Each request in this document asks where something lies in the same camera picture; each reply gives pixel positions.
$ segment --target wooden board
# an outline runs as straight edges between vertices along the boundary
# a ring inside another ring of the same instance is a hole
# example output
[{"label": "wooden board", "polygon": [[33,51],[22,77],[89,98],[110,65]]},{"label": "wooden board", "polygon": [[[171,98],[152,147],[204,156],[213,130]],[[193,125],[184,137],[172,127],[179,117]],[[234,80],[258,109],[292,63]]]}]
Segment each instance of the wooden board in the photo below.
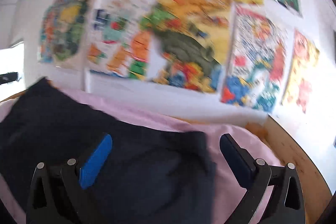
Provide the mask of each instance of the wooden board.
[{"label": "wooden board", "polygon": [[291,162],[295,165],[308,217],[306,223],[315,223],[332,198],[327,183],[308,155],[270,116],[264,123],[264,128],[268,131],[265,140],[278,159],[284,163]]}]

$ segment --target metal pin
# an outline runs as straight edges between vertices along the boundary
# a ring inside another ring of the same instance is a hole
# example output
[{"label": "metal pin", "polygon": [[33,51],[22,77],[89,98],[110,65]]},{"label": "metal pin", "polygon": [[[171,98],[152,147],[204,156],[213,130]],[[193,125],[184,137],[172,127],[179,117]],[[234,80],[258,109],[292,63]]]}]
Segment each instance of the metal pin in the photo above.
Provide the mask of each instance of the metal pin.
[{"label": "metal pin", "polygon": [[74,165],[76,163],[75,159],[68,160],[68,165]]},{"label": "metal pin", "polygon": [[38,165],[37,165],[37,168],[38,169],[42,169],[44,167],[44,163],[43,162],[40,162]]},{"label": "metal pin", "polygon": [[295,165],[292,164],[292,163],[289,163],[289,164],[288,164],[288,168],[289,168],[289,169],[295,169]]},{"label": "metal pin", "polygon": [[265,165],[265,161],[263,159],[257,159],[256,162],[258,165]]}]

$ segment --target pink fabric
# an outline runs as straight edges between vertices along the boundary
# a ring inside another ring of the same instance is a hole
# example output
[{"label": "pink fabric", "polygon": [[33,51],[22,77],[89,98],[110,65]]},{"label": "pink fabric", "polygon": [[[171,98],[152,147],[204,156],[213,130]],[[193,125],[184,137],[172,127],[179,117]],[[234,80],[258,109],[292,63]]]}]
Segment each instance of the pink fabric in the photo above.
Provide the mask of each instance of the pink fabric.
[{"label": "pink fabric", "polygon": [[[281,165],[280,161],[265,144],[263,144],[256,136],[243,128],[227,124],[189,124],[187,122],[183,122],[168,116],[140,110],[130,105],[125,105],[107,98],[88,94],[81,90],[62,89],[62,91],[82,104],[90,105],[94,109],[101,110],[127,123],[165,131],[205,132],[207,135],[209,152],[211,154],[212,160],[217,164],[215,177],[215,199],[213,205],[213,224],[223,224],[234,211],[246,192],[245,189],[239,186],[236,178],[234,177],[219,149],[219,139],[223,134],[231,134],[236,142],[242,148],[247,149],[255,159],[263,158],[269,165]],[[11,196],[13,199],[11,193],[8,192],[8,187],[6,188],[6,185],[4,186],[3,183],[6,184],[4,181],[1,182],[0,177],[0,198],[2,199],[5,195]],[[251,221],[251,224],[256,224],[259,222],[266,208],[271,192],[272,187],[269,187],[265,193],[261,205],[259,206],[253,220]],[[7,208],[12,215],[13,210],[14,214],[20,213],[20,210],[22,211],[15,200],[13,207],[14,208]],[[16,221],[18,224],[25,223],[22,218]]]}]

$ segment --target black fabric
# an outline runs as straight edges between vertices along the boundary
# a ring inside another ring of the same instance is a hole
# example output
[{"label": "black fabric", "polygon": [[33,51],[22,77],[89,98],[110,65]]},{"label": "black fabric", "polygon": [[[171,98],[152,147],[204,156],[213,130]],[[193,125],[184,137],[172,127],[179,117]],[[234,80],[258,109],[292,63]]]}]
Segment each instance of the black fabric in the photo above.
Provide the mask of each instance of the black fabric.
[{"label": "black fabric", "polygon": [[94,195],[109,223],[211,222],[215,164],[202,132],[134,126],[80,104],[41,79],[0,123],[0,173],[26,209],[36,165],[77,157],[102,132],[113,148]]}]

